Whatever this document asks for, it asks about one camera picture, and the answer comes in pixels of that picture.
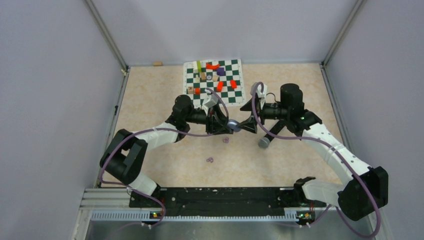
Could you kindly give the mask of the grey-blue earbud case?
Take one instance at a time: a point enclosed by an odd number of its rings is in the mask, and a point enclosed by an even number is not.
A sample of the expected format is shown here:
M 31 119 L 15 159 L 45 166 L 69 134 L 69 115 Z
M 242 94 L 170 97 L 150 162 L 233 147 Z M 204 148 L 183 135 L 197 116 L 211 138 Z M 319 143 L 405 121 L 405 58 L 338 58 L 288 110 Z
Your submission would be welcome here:
M 234 119 L 229 119 L 226 126 L 234 132 L 240 132 L 241 129 L 238 127 L 239 122 Z

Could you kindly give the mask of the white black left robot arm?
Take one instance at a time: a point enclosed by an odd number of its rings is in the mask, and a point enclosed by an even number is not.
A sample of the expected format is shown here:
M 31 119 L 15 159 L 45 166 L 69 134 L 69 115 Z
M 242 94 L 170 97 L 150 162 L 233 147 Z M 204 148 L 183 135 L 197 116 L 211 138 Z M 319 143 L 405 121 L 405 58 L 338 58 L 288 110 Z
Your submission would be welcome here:
M 190 135 L 190 124 L 205 126 L 207 136 L 233 134 L 229 117 L 222 112 L 215 96 L 212 106 L 195 108 L 188 95 L 179 95 L 171 115 L 162 124 L 134 134 L 120 129 L 100 159 L 100 167 L 120 184 L 141 192 L 141 200 L 149 207 L 160 202 L 158 184 L 142 173 L 146 152 L 165 144 L 181 141 Z

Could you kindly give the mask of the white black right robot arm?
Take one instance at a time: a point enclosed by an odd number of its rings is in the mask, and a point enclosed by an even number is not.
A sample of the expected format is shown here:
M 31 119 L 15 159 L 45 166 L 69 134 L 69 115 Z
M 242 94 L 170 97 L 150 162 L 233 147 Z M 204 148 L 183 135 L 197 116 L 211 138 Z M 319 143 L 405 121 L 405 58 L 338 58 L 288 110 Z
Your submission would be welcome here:
M 305 108 L 303 92 L 295 83 L 280 87 L 280 100 L 266 102 L 267 86 L 256 82 L 252 96 L 241 111 L 251 116 L 239 124 L 239 128 L 257 133 L 265 120 L 282 121 L 293 139 L 313 148 L 324 162 L 336 173 L 339 184 L 325 182 L 313 177 L 303 178 L 293 192 L 293 200 L 299 206 L 320 201 L 339 208 L 350 220 L 358 221 L 388 204 L 389 176 L 381 167 L 372 167 L 356 157 L 339 142 L 312 111 Z

